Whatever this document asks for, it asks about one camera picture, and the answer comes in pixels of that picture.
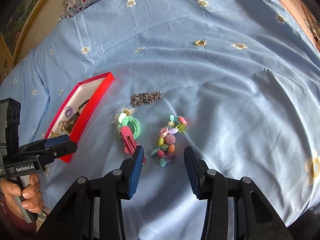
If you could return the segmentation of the dark red sleeve forearm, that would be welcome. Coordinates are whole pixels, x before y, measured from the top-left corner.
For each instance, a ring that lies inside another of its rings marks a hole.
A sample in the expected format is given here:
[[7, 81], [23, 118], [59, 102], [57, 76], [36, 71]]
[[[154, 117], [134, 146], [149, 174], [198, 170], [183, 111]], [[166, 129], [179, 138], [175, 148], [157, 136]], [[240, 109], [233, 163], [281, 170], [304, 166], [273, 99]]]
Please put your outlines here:
[[34, 239], [36, 223], [27, 223], [25, 220], [18, 218], [4, 202], [1, 206], [1, 235], [5, 239]]

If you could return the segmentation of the person's left hand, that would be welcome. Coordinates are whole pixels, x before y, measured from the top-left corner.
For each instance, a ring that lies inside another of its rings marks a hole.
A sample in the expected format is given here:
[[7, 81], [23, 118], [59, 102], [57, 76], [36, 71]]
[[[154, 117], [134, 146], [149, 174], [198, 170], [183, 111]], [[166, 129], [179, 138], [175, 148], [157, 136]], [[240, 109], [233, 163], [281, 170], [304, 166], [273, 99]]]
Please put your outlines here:
[[11, 181], [7, 181], [6, 179], [2, 180], [1, 188], [8, 209], [15, 216], [24, 220], [16, 201], [14, 200], [14, 196], [23, 196], [23, 208], [29, 210], [32, 213], [39, 213], [44, 206], [42, 194], [40, 192], [40, 186], [41, 182], [39, 181], [39, 176], [37, 174], [30, 175], [29, 185], [26, 186], [23, 190], [17, 184]]

